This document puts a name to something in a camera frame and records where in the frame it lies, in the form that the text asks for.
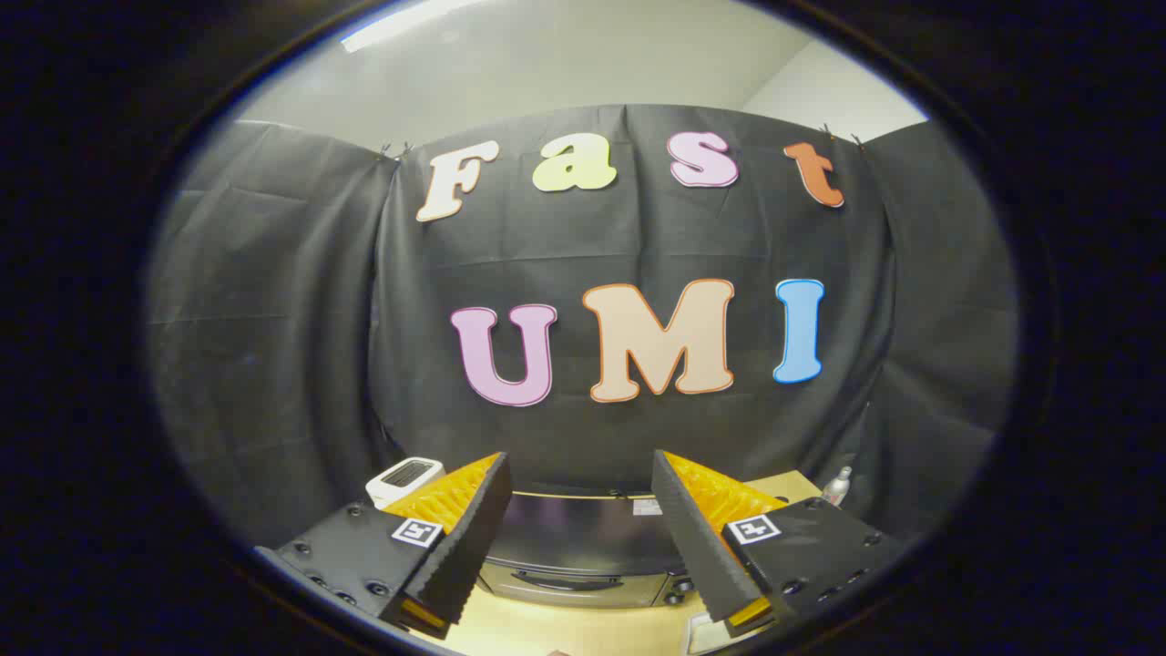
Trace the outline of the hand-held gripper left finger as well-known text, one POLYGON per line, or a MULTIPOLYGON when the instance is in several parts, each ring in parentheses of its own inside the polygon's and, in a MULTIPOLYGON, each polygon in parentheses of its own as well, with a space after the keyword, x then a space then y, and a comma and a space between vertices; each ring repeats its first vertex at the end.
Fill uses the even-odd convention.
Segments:
POLYGON ((485 456, 387 507, 354 501, 259 560, 330 613, 373 632, 445 639, 478 581, 512 496, 507 453, 485 456))

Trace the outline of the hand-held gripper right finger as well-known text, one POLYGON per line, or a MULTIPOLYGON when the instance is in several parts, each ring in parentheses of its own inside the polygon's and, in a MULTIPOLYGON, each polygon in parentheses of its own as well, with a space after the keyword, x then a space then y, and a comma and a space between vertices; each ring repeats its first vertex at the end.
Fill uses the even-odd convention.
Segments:
POLYGON ((823 498, 782 502, 667 451, 652 491, 712 621, 788 630, 848 604, 899 560, 895 539, 823 498))

